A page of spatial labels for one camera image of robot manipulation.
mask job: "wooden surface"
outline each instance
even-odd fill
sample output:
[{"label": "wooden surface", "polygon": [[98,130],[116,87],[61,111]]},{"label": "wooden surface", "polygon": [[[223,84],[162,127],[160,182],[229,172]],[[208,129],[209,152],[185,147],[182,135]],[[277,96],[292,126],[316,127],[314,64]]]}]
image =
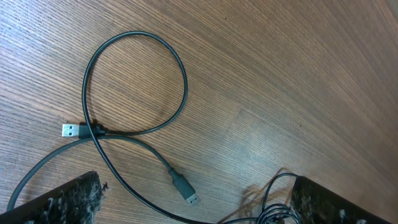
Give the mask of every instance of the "wooden surface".
[{"label": "wooden surface", "polygon": [[[147,30],[178,52],[189,92],[175,122],[139,139],[201,197],[189,207],[153,155],[104,141],[151,202],[208,222],[257,216],[261,189],[283,169],[398,223],[398,23],[387,2],[5,0],[0,11],[1,213],[26,172],[73,141],[61,126],[83,121],[94,51],[120,32]],[[171,54],[127,38],[98,60],[90,111],[109,129],[140,130],[165,121],[181,97]],[[39,170],[17,204],[89,170],[111,188],[97,223],[175,223],[129,195],[92,142]],[[273,201],[284,202],[293,182],[276,183]]]}]

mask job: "thin black wire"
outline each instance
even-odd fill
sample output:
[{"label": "thin black wire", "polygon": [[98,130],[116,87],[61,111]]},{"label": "thin black wire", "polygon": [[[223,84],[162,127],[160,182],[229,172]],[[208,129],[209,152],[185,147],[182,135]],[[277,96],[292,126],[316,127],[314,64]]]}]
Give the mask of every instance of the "thin black wire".
[{"label": "thin black wire", "polygon": [[[170,52],[173,54],[173,56],[175,57],[175,59],[177,60],[178,64],[180,65],[181,71],[182,71],[182,76],[183,76],[183,81],[184,81],[184,93],[183,93],[183,98],[182,98],[182,102],[178,108],[178,110],[175,112],[175,114],[169,118],[166,122],[154,127],[154,128],[150,128],[144,131],[131,131],[131,132],[126,132],[126,131],[107,131],[106,134],[112,134],[112,135],[105,135],[105,136],[96,136],[92,130],[92,122],[90,121],[90,115],[88,112],[88,107],[87,107],[87,100],[86,100],[86,94],[87,94],[87,86],[88,86],[88,81],[90,79],[90,75],[92,73],[92,69],[95,65],[96,60],[98,59],[98,57],[100,56],[101,52],[109,45],[111,45],[113,42],[123,38],[123,37],[127,37],[130,35],[144,35],[147,37],[151,37],[157,41],[159,41],[161,44],[163,44],[167,49],[170,50]],[[137,139],[133,139],[133,138],[129,138],[127,136],[135,136],[135,135],[140,135],[140,134],[147,134],[147,133],[151,133],[153,131],[159,130],[160,128],[165,127],[166,125],[168,125],[170,122],[172,122],[181,112],[181,110],[183,109],[185,102],[187,100],[187,93],[188,93],[188,82],[187,82],[187,74],[185,73],[185,69],[184,66],[182,64],[182,61],[180,60],[179,56],[177,55],[177,53],[174,51],[174,49],[168,44],[166,43],[166,41],[164,41],[163,39],[161,39],[160,37],[148,33],[148,32],[144,32],[144,31],[131,31],[131,32],[125,32],[122,34],[119,34],[117,36],[114,36],[113,38],[107,40],[103,45],[101,45],[99,47],[99,49],[94,53],[94,55],[92,56],[92,58],[90,59],[90,62],[88,63],[86,72],[85,72],[85,76],[83,79],[83,86],[82,86],[82,90],[81,90],[81,102],[82,102],[82,106],[83,106],[83,113],[85,115],[85,120],[86,120],[86,124],[87,127],[90,131],[90,135],[91,135],[91,139],[93,140],[98,152],[101,154],[102,158],[104,159],[106,165],[109,167],[109,169],[111,170],[111,172],[114,174],[115,178],[117,178],[118,181],[120,181],[120,183],[123,185],[123,187],[125,187],[127,189],[127,191],[129,191],[131,194],[133,194],[133,196],[135,196],[138,200],[140,200],[142,203],[146,204],[148,207],[154,209],[155,211],[169,217],[169,218],[173,218],[174,220],[178,220],[180,222],[184,222],[184,223],[191,223],[191,224],[209,224],[206,222],[199,222],[199,221],[195,221],[195,220],[191,220],[191,219],[187,219],[184,217],[180,217],[178,215],[174,215],[173,213],[170,213],[166,210],[163,210],[162,208],[154,205],[153,203],[151,203],[150,201],[148,201],[147,199],[145,199],[143,196],[141,196],[139,193],[137,193],[121,176],[120,174],[117,172],[117,170],[115,169],[115,167],[112,165],[111,161],[108,159],[107,155],[105,154],[103,148],[101,147],[100,142],[98,141],[99,139],[121,139],[121,140],[125,140],[125,141],[130,141],[136,144],[139,144],[143,147],[145,147],[146,149],[150,150],[152,153],[154,153],[157,158],[162,161],[162,163],[166,166],[166,168],[168,170],[171,169],[171,166],[169,165],[169,163],[152,147],[150,147],[148,144],[139,141]],[[55,157],[56,155],[60,154],[63,151],[66,151],[67,149],[76,146],[78,144],[84,143],[89,141],[90,138],[86,138],[86,139],[79,139],[75,142],[72,142],[70,144],[64,145],[60,148],[58,148],[57,150],[53,151],[52,153],[50,153],[48,156],[46,156],[45,158],[43,158],[38,164],[36,164],[28,173],[27,175],[21,180],[21,182],[18,184],[17,188],[15,189],[15,191],[12,193],[10,201],[8,203],[7,206],[7,211],[11,210],[14,208],[15,206],[15,202],[18,198],[18,195],[20,194],[21,190],[23,189],[23,187],[25,186],[25,184],[29,181],[30,178],[32,178],[32,176],[45,164],[47,163],[51,158]],[[281,205],[281,204],[276,204],[276,205],[271,205],[268,208],[265,208],[265,204],[266,204],[266,200],[269,194],[269,191],[271,189],[272,184],[274,183],[274,181],[276,179],[278,179],[279,177],[282,176],[286,176],[286,175],[291,175],[294,177],[297,177],[297,175],[295,174],[280,174],[276,177],[274,177],[266,192],[265,192],[265,196],[264,196],[264,201],[263,201],[263,206],[262,206],[262,213],[260,214],[260,216],[258,218],[256,217],[249,217],[249,218],[239,218],[236,220],[231,220],[231,221],[227,221],[224,222],[224,224],[232,224],[232,223],[237,223],[237,222],[246,222],[246,221],[256,221],[257,224],[265,224],[265,223],[274,223],[276,218],[293,218],[297,224],[299,224],[298,218],[296,216],[296,214],[294,212],[291,212],[291,209],[289,207],[287,207],[286,205]],[[271,207],[276,207],[276,206],[280,206],[280,209],[276,209],[273,212],[268,211]]]}]

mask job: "wooden table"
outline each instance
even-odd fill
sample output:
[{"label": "wooden table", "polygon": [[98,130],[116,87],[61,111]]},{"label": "wooden table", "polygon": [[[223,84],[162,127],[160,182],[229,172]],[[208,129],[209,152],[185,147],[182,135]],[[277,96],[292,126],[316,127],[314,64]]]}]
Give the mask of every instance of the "wooden table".
[{"label": "wooden table", "polygon": [[[26,172],[73,141],[61,127],[84,120],[81,83],[94,51],[146,30],[180,55],[189,92],[175,122],[138,138],[201,197],[188,206],[150,152],[104,141],[151,202],[208,222],[257,216],[263,187],[282,169],[398,222],[398,22],[388,2],[26,0],[0,10],[1,213]],[[148,128],[176,110],[182,84],[167,49],[126,38],[96,64],[90,111],[109,129]],[[175,223],[128,194],[92,142],[39,170],[17,204],[89,170],[110,186],[97,223]],[[272,201],[286,201],[293,182],[278,181]]]}]

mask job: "usb cable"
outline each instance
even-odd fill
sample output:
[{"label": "usb cable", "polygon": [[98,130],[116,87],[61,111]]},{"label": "usb cable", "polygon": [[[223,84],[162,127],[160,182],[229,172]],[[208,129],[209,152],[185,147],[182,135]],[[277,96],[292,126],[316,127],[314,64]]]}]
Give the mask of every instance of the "usb cable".
[{"label": "usb cable", "polygon": [[[90,75],[92,73],[93,67],[95,65],[96,60],[100,56],[101,52],[111,45],[113,42],[127,36],[132,36],[132,35],[143,35],[147,36],[150,38],[153,38],[160,42],[162,45],[164,45],[175,57],[176,61],[178,62],[181,72],[182,72],[182,77],[183,77],[183,82],[184,82],[184,92],[183,92],[183,98],[181,101],[180,106],[178,107],[178,110],[174,113],[174,115],[169,118],[166,122],[154,127],[150,128],[144,131],[131,131],[131,132],[125,132],[125,131],[112,131],[106,129],[104,126],[98,124],[97,122],[91,122],[90,120],[90,115],[88,112],[87,108],[87,100],[86,100],[86,94],[87,94],[87,86],[88,86],[88,81],[90,79]],[[205,222],[199,222],[191,219],[187,219],[178,215],[175,215],[173,213],[170,213],[150,201],[148,201],[146,198],[141,196],[138,192],[136,192],[118,173],[116,168],[112,165],[112,162],[108,159],[107,155],[105,154],[103,148],[101,147],[100,140],[101,139],[120,139],[124,141],[129,141],[133,142],[135,144],[138,144],[146,149],[148,149],[150,152],[152,152],[162,163],[164,166],[166,166],[167,170],[169,171],[169,174],[172,177],[172,183],[174,184],[175,188],[180,192],[182,197],[192,206],[196,205],[199,203],[200,199],[198,195],[196,194],[195,189],[192,187],[192,185],[189,183],[189,181],[182,175],[179,174],[163,157],[160,155],[153,147],[150,145],[138,140],[134,139],[130,136],[137,136],[141,134],[147,134],[154,132],[156,130],[159,130],[169,123],[171,123],[180,113],[181,110],[183,109],[185,102],[187,100],[187,93],[188,93],[188,81],[187,81],[187,74],[185,73],[184,66],[182,64],[182,61],[180,60],[180,57],[177,55],[177,53],[174,51],[174,49],[166,43],[163,39],[160,37],[144,32],[144,31],[130,31],[130,32],[125,32],[119,35],[116,35],[112,37],[111,39],[107,40],[103,45],[99,47],[99,49],[94,53],[92,58],[90,59],[90,62],[88,63],[85,76],[83,79],[83,86],[81,90],[81,102],[83,106],[83,113],[85,117],[85,122],[82,122],[80,124],[64,124],[62,126],[62,136],[67,137],[67,138],[78,138],[78,140],[71,142],[69,144],[66,144],[55,151],[51,152],[49,155],[44,157],[40,162],[38,162],[26,175],[25,177],[19,182],[17,185],[16,189],[12,193],[8,206],[7,206],[7,211],[10,211],[14,208],[16,200],[18,198],[18,195],[24,188],[25,184],[32,178],[32,176],[42,167],[44,166],[45,163],[47,163],[49,160],[54,158],[56,155],[62,153],[63,151],[66,151],[70,149],[71,147],[77,146],[79,144],[83,144],[88,141],[93,141],[98,152],[101,154],[101,157],[105,161],[106,165],[109,167],[111,172],[114,174],[115,178],[117,178],[118,181],[123,185],[124,188],[133,196],[135,196],[138,200],[149,206],[150,208],[154,209],[155,211],[169,217],[173,218],[174,220],[184,222],[184,223],[191,223],[191,224],[209,224]],[[237,222],[246,222],[246,221],[255,221],[258,224],[263,224],[263,223],[280,223],[280,221],[285,218],[293,218],[296,223],[299,223],[299,218],[297,215],[286,205],[282,204],[273,204],[268,207],[265,207],[266,205],[266,200],[267,196],[269,193],[269,189],[272,185],[272,183],[279,177],[285,176],[285,175],[291,175],[296,177],[295,174],[281,174],[278,175],[277,177],[274,177],[274,179],[271,181],[270,185],[268,186],[268,189],[266,191],[266,194],[264,196],[264,203],[262,207],[262,213],[260,214],[259,217],[249,217],[249,218],[239,218],[236,220],[231,220],[228,222],[224,222],[224,224],[231,224],[231,223],[237,223]]]}]

